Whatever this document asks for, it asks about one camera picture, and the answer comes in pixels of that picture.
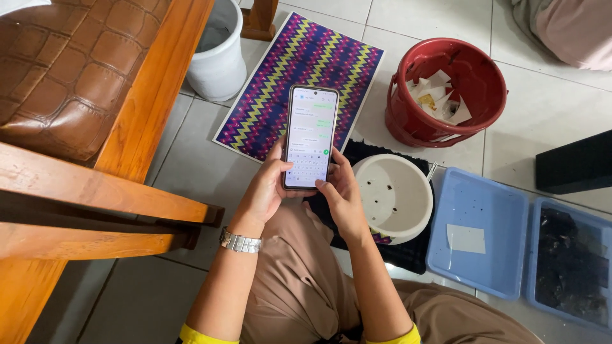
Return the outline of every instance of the bucket handle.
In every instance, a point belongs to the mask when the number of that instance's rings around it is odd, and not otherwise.
[[[393,76],[391,77],[391,82],[389,83],[389,90],[387,91],[387,107],[391,106],[391,90],[393,90],[393,85],[395,85],[397,83],[397,73],[393,74]],[[389,108],[389,111],[391,111],[391,113],[393,113],[393,107]],[[407,132],[404,132],[402,134],[403,138],[412,143],[415,144],[416,146],[421,146],[421,147],[427,147],[427,148],[446,148],[446,147],[451,147],[452,145],[454,145],[455,143],[459,143],[463,140],[466,140],[474,135],[476,135],[477,133],[473,133],[473,134],[468,134],[468,135],[462,135],[459,137],[455,137],[452,138],[448,141],[436,141],[436,142],[429,142],[429,141],[422,141],[419,140],[418,138],[414,138],[412,137],[412,135],[410,135]]]

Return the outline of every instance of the person's left hand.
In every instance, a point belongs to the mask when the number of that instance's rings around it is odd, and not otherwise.
[[[263,225],[276,213],[283,198],[307,197],[316,194],[316,191],[283,189],[282,173],[293,167],[293,162],[281,160],[285,141],[286,136],[281,136],[268,152],[266,161],[261,165],[244,193],[235,217],[246,217],[249,221],[261,225],[263,229]]]

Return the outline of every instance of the black cloth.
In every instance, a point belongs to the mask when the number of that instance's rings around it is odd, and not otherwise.
[[[344,150],[344,156],[351,163],[351,166],[357,162],[377,154],[394,154],[404,159],[409,160],[418,167],[424,175],[429,173],[429,163],[423,159],[413,158],[407,155],[395,153],[389,149],[369,146],[363,142],[356,142],[349,140]],[[317,193],[315,196],[304,198],[305,201],[310,203],[312,211],[321,219],[321,222],[328,226],[334,231],[334,238],[331,246],[338,247],[339,249],[347,250],[345,241],[338,234],[338,226],[334,223],[332,215],[329,212],[329,206],[325,196],[321,193]],[[398,245],[382,245],[377,244],[378,250],[381,253],[382,260],[389,264],[393,264],[398,267],[402,267],[406,270],[412,271],[416,274],[422,275],[427,270],[425,266],[425,256],[427,255],[427,247],[429,246],[429,239],[431,236],[431,221],[433,214],[435,213],[435,201],[434,208],[431,212],[431,217],[427,226],[417,237],[414,239]]]

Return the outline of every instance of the smartphone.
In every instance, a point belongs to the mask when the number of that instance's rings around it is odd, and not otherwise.
[[[331,88],[291,86],[284,157],[293,167],[283,176],[285,190],[316,190],[315,180],[327,181],[339,98]]]

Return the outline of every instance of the yellow sleeve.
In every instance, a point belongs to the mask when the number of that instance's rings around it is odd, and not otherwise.
[[[238,341],[228,342],[226,340],[208,337],[207,335],[201,334],[185,324],[183,324],[183,327],[181,328],[179,338],[183,340],[183,344],[238,344]]]
[[[382,343],[373,343],[373,342],[368,342],[367,340],[365,342],[366,344],[420,344],[421,343],[419,330],[417,330],[416,325],[413,325],[410,332],[408,332],[406,335],[401,336],[400,338],[389,340],[388,342],[382,342]]]

